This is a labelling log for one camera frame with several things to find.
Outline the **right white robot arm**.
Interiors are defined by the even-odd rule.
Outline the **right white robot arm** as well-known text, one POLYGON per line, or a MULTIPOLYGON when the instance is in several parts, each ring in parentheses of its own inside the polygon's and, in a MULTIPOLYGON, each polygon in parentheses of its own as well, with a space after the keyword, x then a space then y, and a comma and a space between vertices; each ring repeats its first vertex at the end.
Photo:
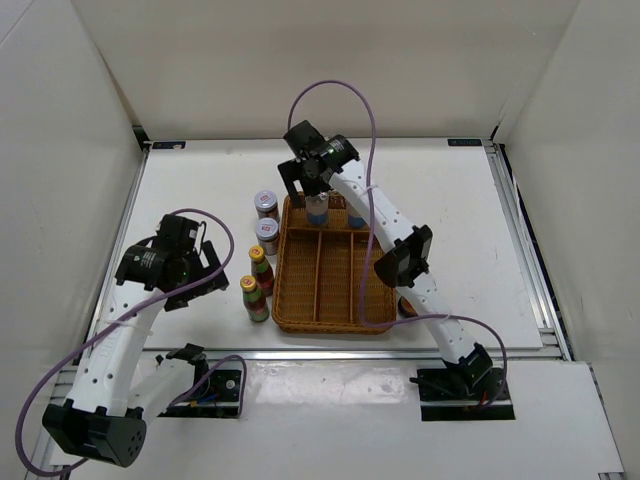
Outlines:
POLYGON ((470 400, 486 384, 493 368, 486 349, 461 325, 438 292, 427 257, 433 233, 416 226, 391 203, 371 179, 372 163, 363 162, 342 135, 329 139, 303 123, 284 135, 295 158, 278 165, 294 204, 302 207, 295 182, 307 196, 335 191, 366 220, 383 256, 374 264, 377 277, 408 300, 417 317, 428 322, 445 368, 449 387, 460 399, 470 400))

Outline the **silver lid spice jar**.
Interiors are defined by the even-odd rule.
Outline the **silver lid spice jar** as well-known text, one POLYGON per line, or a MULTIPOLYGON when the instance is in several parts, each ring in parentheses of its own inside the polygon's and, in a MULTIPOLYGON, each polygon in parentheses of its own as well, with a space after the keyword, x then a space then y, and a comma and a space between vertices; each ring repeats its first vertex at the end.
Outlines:
POLYGON ((360 230, 368 226, 366 218, 354 206, 353 203, 346 200, 347 223, 350 228, 360 230))
POLYGON ((329 220, 329 199, 314 200, 312 196, 305 198, 306 217, 315 227, 326 226, 329 220))

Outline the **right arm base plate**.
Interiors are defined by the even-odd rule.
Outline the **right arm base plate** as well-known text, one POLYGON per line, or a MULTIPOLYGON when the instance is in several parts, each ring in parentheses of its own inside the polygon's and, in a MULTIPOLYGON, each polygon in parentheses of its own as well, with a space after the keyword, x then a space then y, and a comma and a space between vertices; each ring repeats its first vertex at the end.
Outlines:
POLYGON ((423 422, 516 419, 502 368, 494 367, 470 389, 457 386, 445 369, 418 369, 409 381, 418 389, 423 422))

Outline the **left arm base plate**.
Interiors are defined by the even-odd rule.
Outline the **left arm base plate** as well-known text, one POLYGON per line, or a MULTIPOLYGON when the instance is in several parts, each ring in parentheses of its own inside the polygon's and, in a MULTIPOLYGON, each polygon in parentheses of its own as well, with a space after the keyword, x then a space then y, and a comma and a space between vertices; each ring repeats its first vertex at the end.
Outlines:
POLYGON ((167 408, 159 417, 237 419, 240 416, 243 380, 241 369, 217 370, 195 397, 167 408))

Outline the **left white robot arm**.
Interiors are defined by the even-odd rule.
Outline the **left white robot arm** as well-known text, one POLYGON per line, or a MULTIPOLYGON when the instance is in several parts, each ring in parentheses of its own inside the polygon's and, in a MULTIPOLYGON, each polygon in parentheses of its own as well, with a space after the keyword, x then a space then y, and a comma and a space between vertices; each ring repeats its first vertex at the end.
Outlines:
POLYGON ((197 345, 170 351, 141 383, 133 377, 161 312, 185 308, 228 285, 209 241, 155 237, 129 247, 116 271, 111 309, 88 342, 88 358, 63 403, 48 405, 43 414, 55 443, 70 455, 128 467, 156 417, 178 403, 208 397, 211 372, 197 345))

